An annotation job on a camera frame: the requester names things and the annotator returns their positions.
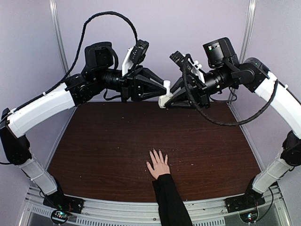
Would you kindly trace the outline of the white nail polish cap brush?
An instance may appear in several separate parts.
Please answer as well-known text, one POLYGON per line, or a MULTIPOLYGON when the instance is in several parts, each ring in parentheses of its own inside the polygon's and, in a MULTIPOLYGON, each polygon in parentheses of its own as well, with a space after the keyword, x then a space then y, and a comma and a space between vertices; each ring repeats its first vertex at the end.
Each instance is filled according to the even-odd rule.
POLYGON ((164 80, 164 82, 163 82, 163 86, 166 89, 167 96, 170 95, 170 84, 171 84, 171 82, 169 80, 164 80))

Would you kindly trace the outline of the white nail polish bottle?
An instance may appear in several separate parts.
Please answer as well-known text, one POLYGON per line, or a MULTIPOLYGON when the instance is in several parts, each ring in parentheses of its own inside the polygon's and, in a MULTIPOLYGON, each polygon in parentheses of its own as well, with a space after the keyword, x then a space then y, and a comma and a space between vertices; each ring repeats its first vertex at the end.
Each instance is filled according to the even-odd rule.
POLYGON ((172 93, 161 95, 158 97, 158 105, 161 109, 165 108, 165 104, 173 97, 172 93))

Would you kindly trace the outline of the black sleeved forearm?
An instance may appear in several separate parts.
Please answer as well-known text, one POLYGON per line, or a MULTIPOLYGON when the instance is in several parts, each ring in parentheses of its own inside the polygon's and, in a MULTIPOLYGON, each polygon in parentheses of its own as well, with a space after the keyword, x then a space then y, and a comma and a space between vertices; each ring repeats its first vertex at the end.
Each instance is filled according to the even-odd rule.
POLYGON ((152 182, 161 225, 191 226, 192 221, 170 174, 152 182))

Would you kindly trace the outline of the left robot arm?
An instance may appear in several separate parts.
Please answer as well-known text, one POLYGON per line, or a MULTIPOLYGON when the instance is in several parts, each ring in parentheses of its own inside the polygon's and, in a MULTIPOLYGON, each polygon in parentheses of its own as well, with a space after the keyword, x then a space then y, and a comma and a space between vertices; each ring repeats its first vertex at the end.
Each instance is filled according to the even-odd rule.
POLYGON ((122 68, 110 42, 99 42, 85 48, 85 67, 81 73, 65 78, 52 91, 14 110, 5 109, 0 123, 0 139, 9 163, 18 166, 57 209, 68 200, 58 182, 37 162, 30 151, 26 132, 65 110, 78 107, 100 93, 114 90, 122 102, 143 101, 168 93, 164 82, 142 66, 149 47, 139 40, 126 54, 122 68))

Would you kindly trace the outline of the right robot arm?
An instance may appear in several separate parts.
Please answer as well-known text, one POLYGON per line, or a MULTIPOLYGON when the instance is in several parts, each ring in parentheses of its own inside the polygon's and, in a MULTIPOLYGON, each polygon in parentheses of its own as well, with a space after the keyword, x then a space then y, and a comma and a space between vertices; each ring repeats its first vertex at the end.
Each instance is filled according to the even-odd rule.
POLYGON ((200 111, 210 107, 211 95, 243 85, 265 100, 267 107, 273 107, 291 128, 281 153, 250 181, 246 194, 241 197, 241 204, 250 208, 273 183, 301 164, 301 103, 259 59, 250 57, 239 62, 227 37, 209 42, 203 48, 210 67, 207 73, 188 54, 175 52, 170 56, 180 67, 182 76, 173 86, 166 85, 166 94, 158 101, 161 108, 195 108, 200 111))

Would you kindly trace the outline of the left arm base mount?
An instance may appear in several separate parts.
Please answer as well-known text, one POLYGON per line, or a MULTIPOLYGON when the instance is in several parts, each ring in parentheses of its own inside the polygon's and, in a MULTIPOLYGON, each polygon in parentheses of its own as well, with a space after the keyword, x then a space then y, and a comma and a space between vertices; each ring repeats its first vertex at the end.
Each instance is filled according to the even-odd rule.
POLYGON ((80 214, 83 209, 84 200, 66 195, 44 195, 43 204, 53 208, 50 219, 55 225, 65 224, 74 217, 74 214, 80 214))

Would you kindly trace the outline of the person's hand on table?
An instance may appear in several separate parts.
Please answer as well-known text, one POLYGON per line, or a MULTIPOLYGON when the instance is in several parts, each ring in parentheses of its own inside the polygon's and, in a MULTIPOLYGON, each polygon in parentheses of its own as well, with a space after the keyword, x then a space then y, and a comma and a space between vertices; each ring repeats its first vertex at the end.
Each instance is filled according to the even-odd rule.
POLYGON ((165 174, 170 174, 170 168, 168 165, 168 155, 163 156, 162 152, 153 149, 149 152, 151 163, 146 162, 146 166, 152 175, 152 177, 157 180, 160 176, 165 174))

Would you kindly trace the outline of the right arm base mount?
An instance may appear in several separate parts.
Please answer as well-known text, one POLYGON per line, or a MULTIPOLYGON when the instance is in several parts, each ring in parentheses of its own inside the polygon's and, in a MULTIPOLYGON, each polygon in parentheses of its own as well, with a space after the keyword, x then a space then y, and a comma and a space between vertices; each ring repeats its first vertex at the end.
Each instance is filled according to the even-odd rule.
POLYGON ((265 204, 263 196, 244 194, 225 199, 228 213, 238 212, 244 223, 254 223, 259 218, 258 207, 265 204))

